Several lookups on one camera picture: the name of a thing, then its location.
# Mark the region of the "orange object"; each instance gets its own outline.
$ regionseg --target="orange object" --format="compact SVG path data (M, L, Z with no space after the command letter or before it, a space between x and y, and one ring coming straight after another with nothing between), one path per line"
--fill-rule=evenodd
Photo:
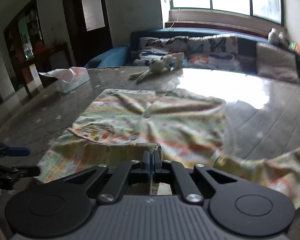
M47 50L46 46L42 43L37 43L35 45L35 50L34 50L34 54L40 54L40 53L43 53Z

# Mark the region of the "blue handle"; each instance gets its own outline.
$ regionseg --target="blue handle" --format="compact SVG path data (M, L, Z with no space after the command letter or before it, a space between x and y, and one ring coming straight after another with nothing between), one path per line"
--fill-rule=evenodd
M9 147L5 150L5 155L7 156L28 156L29 154L29 148L25 147Z

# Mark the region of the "metal screw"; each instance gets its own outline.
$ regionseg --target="metal screw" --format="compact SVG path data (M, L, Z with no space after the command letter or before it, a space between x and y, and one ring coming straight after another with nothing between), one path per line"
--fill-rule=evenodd
M186 197L186 200L192 203L197 203L200 202L202 200L202 196L198 195L198 194L189 194Z
M114 201L114 196L111 194L101 194L99 199L103 202L111 202Z

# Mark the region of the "crumpled fabric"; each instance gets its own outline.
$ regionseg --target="crumpled fabric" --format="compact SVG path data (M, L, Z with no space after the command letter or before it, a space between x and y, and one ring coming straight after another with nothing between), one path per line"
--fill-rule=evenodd
M104 90L43 156L39 180L49 182L100 163L142 159L161 146L163 159L206 163L222 154L225 101L179 90Z
M104 90L40 160L44 183L100 163L141 160L159 149L163 159L217 168L287 195L300 207L300 148L273 159L223 154L225 101L185 90Z

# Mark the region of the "wooden door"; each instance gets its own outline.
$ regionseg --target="wooden door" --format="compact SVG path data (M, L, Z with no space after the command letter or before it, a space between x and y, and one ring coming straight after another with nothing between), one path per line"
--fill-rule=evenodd
M63 0L77 66L112 48L105 0Z

